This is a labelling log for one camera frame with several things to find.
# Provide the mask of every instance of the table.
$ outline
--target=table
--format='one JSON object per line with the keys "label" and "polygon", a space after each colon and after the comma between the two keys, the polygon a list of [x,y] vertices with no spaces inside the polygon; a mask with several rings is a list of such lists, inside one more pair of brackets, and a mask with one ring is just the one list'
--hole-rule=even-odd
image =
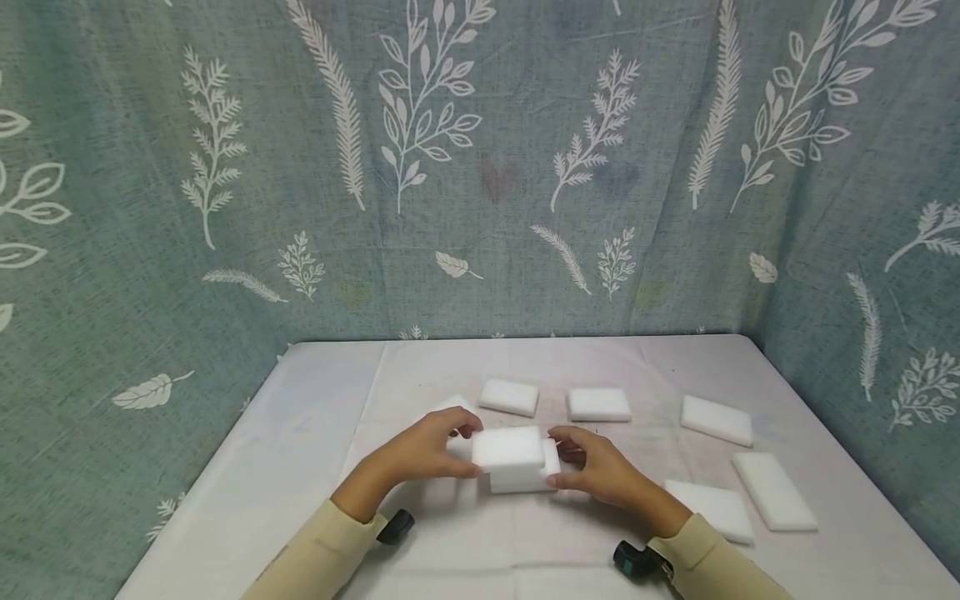
{"label": "table", "polygon": [[[307,343],[291,347],[117,598],[239,598],[367,453],[490,377],[540,386],[533,421],[566,422],[570,387],[615,386],[630,423],[595,423],[655,481],[728,488],[746,500],[743,552],[797,598],[958,598],[960,585],[803,401],[737,335]],[[731,463],[743,448],[678,425],[683,394],[751,413],[755,450],[777,454],[820,521],[773,533]],[[529,424],[481,409],[488,426]],[[491,496],[489,483],[408,484],[384,504],[415,515],[397,549],[376,548],[341,594],[355,598],[671,598],[615,572],[636,524],[578,492]]]}

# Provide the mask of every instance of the green fabric backdrop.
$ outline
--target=green fabric backdrop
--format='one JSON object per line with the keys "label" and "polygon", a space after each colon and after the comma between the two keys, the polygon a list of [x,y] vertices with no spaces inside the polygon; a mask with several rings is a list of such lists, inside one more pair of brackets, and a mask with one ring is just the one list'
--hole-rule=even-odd
{"label": "green fabric backdrop", "polygon": [[957,574],[958,29],[0,4],[0,595],[110,597],[287,344],[397,337],[751,335]]}

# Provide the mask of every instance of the fern print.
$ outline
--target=fern print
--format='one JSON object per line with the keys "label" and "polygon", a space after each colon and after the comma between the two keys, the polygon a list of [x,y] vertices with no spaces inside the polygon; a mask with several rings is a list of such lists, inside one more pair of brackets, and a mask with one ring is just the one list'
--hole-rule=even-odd
{"label": "fern print", "polygon": [[222,189],[226,183],[240,177],[240,171],[233,167],[224,167],[225,158],[234,158],[247,153],[246,144],[234,141],[240,132],[241,124],[234,121],[240,112],[240,101],[227,96],[224,84],[229,79],[227,67],[214,59],[206,65],[200,62],[190,46],[183,51],[186,70],[180,73],[183,86],[190,92],[190,112],[194,114],[204,128],[193,128],[193,138],[200,144],[206,158],[195,152],[190,153],[193,165],[192,180],[180,182],[183,195],[196,206],[204,218],[204,239],[211,250],[216,250],[210,239],[210,213],[217,212],[233,200],[233,193]]}
{"label": "fern print", "polygon": [[693,197],[696,210],[700,194],[707,186],[713,160],[723,144],[727,126],[736,111],[736,97],[740,90],[740,39],[736,30],[736,11],[733,0],[720,1],[720,41],[717,48],[717,91],[710,104],[707,128],[700,136],[700,146],[690,166],[686,189]]}
{"label": "fern print", "polygon": [[236,269],[215,269],[204,275],[204,281],[215,281],[218,283],[239,283],[248,290],[257,294],[267,302],[286,302],[280,295],[267,287],[267,284],[256,277]]}
{"label": "fern print", "polygon": [[910,367],[900,376],[897,399],[890,400],[894,417],[887,433],[897,425],[912,426],[914,417],[924,423],[934,420],[946,423],[949,417],[957,414],[955,408],[946,404],[947,399],[957,398],[954,390],[960,386],[960,383],[951,379],[960,377],[960,365],[956,358],[948,352],[938,358],[937,349],[931,348],[923,360],[921,363],[911,357]]}
{"label": "fern print", "polygon": [[550,229],[542,225],[533,225],[530,226],[530,229],[534,233],[544,240],[550,246],[553,246],[557,249],[557,252],[560,253],[561,258],[566,263],[566,269],[570,271],[570,276],[573,278],[573,282],[581,290],[587,292],[588,295],[593,296],[590,290],[587,288],[587,279],[584,277],[584,271],[580,268],[580,263],[577,262],[577,256],[573,253],[573,250],[567,245],[567,243],[560,238],[559,235],[551,231]]}
{"label": "fern print", "polygon": [[613,242],[603,241],[603,252],[598,252],[600,257],[598,263],[600,267],[600,277],[603,279],[603,286],[607,289],[608,300],[613,300],[613,292],[620,289],[620,281],[626,281],[627,276],[634,274],[635,262],[627,262],[632,259],[630,256],[630,240],[634,239],[634,228],[624,229],[621,237],[614,237]]}
{"label": "fern print", "polygon": [[170,522],[170,517],[174,515],[177,509],[180,507],[180,504],[183,503],[183,499],[186,497],[186,493],[181,492],[176,498],[167,498],[161,500],[159,504],[156,505],[156,515],[160,517],[160,521],[156,525],[150,528],[150,531],[147,532],[145,536],[147,541],[153,542],[156,540],[156,537],[160,535],[160,532],[163,531],[163,528],[167,526],[167,523]]}
{"label": "fern print", "polygon": [[[454,27],[457,11],[453,2],[434,0],[432,18],[420,18],[418,0],[407,0],[406,47],[390,36],[380,41],[400,70],[380,71],[378,89],[386,106],[383,109],[383,127],[393,148],[380,146],[380,152],[396,173],[396,213],[400,212],[400,196],[411,185],[420,185],[426,173],[420,171],[420,160],[407,164],[409,155],[420,151],[437,162],[448,162],[450,154],[436,145],[443,136],[459,148],[469,148],[473,142],[467,136],[483,119],[476,114],[462,114],[456,119],[452,102],[446,103],[436,117],[433,110],[424,109],[427,98],[440,87],[458,98],[469,96],[475,89],[465,77],[473,68],[472,60],[455,62],[447,56],[455,44],[469,44],[477,37],[472,26],[491,20],[496,11],[492,0],[465,0],[464,19]],[[427,33],[433,23],[436,46],[430,45]]]}
{"label": "fern print", "polygon": [[779,151],[791,164],[803,167],[808,158],[814,162],[823,158],[822,146],[835,144],[851,134],[842,127],[821,125],[825,109],[813,113],[816,106],[823,103],[820,98],[824,94],[833,107],[846,107],[859,101],[849,85],[866,78],[874,68],[848,68],[847,54],[855,48],[877,48],[890,43],[897,37],[891,29],[917,27],[929,21],[936,12],[927,7],[939,1],[897,0],[886,19],[871,25],[879,0],[854,0],[846,15],[843,1],[833,0],[820,33],[808,51],[803,37],[790,32],[790,58],[797,63],[796,70],[778,66],[773,70],[772,80],[766,83],[766,103],[760,106],[754,122],[755,146],[740,147],[743,181],[730,212],[744,191],[773,180],[774,174],[769,171],[775,159],[765,159],[769,153]]}
{"label": "fern print", "polygon": [[347,193],[357,201],[360,210],[366,211],[363,204],[363,167],[360,165],[360,114],[353,97],[353,87],[344,74],[344,67],[337,58],[337,53],[330,47],[329,40],[320,25],[313,20],[310,11],[300,0],[287,0],[287,9],[294,23],[300,28],[300,36],[310,49],[310,54],[313,55],[313,60],[333,95],[333,118],[337,124],[340,171]]}
{"label": "fern print", "polygon": [[410,331],[400,331],[401,340],[429,340],[430,336],[426,335],[417,325],[414,325]]}
{"label": "fern print", "polygon": [[883,341],[883,329],[880,325],[880,311],[876,308],[876,300],[870,295],[867,284],[856,273],[847,273],[847,281],[853,288],[856,301],[863,312],[863,356],[860,359],[860,386],[868,402],[874,399],[870,391],[874,387],[876,361],[880,357],[880,343]]}
{"label": "fern print", "polygon": [[607,164],[606,155],[594,152],[598,147],[623,145],[623,135],[616,131],[627,124],[630,118],[627,111],[636,104],[636,95],[630,93],[630,84],[636,79],[640,65],[631,60],[623,67],[620,51],[614,50],[608,61],[608,68],[600,69],[597,77],[599,91],[593,94],[593,107],[600,117],[600,124],[587,116],[584,119],[584,131],[587,145],[579,133],[570,139],[570,149],[553,156],[553,170],[558,182],[550,198],[550,212],[556,212],[557,197],[565,185],[580,185],[593,179],[591,169]]}
{"label": "fern print", "polygon": [[326,274],[324,264],[316,264],[316,259],[306,251],[306,231],[294,234],[294,243],[287,244],[286,250],[278,250],[282,260],[276,265],[283,270],[283,276],[294,286],[294,289],[307,296],[312,302],[313,293],[317,288],[321,276]]}
{"label": "fern print", "polygon": [[946,207],[937,201],[927,204],[920,215],[920,221],[917,222],[919,233],[916,239],[894,252],[883,271],[889,272],[901,256],[917,246],[926,246],[928,250],[942,252],[947,256],[960,256],[960,239],[941,236],[944,231],[956,228],[960,228],[960,200],[957,204]]}

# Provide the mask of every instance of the foam sponge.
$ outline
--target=foam sponge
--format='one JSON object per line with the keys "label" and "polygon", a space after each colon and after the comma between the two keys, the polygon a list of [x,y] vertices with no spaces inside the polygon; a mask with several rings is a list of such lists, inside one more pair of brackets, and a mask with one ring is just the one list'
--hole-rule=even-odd
{"label": "foam sponge", "polygon": [[817,517],[776,456],[769,452],[737,453],[733,466],[770,531],[817,531]]}
{"label": "foam sponge", "polygon": [[748,448],[754,445],[750,415],[696,396],[684,396],[680,425]]}
{"label": "foam sponge", "polygon": [[490,474],[490,490],[493,493],[552,492],[546,485],[546,478],[560,472],[560,455],[553,440],[541,440],[543,457],[542,468],[530,468],[514,472],[498,471]]}
{"label": "foam sponge", "polygon": [[537,386],[488,379],[480,394],[480,406],[523,417],[533,417],[537,412]]}
{"label": "foam sponge", "polygon": [[623,390],[617,388],[584,388],[566,395],[570,420],[630,420],[630,404]]}
{"label": "foam sponge", "polygon": [[522,473],[543,468],[546,458],[540,428],[504,427],[473,434],[473,463],[489,473]]}
{"label": "foam sponge", "polygon": [[753,544],[754,526],[737,492],[667,479],[663,487],[694,513],[700,513],[727,540]]}

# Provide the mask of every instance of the hand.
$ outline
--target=hand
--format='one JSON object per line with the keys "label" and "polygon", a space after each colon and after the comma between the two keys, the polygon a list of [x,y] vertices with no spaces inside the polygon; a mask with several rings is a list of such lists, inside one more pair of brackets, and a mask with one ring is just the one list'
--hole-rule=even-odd
{"label": "hand", "polygon": [[360,461],[330,501],[361,523],[368,523],[396,485],[414,479],[457,477],[474,479],[480,467],[446,452],[446,439],[454,434],[469,439],[483,423],[463,407],[428,413],[392,440]]}
{"label": "hand", "polygon": [[558,442],[561,460],[583,469],[550,475],[546,479],[550,487],[580,490],[626,509],[643,519],[650,534],[660,538],[676,536],[693,515],[677,498],[636,470],[607,438],[566,425],[548,433]]}

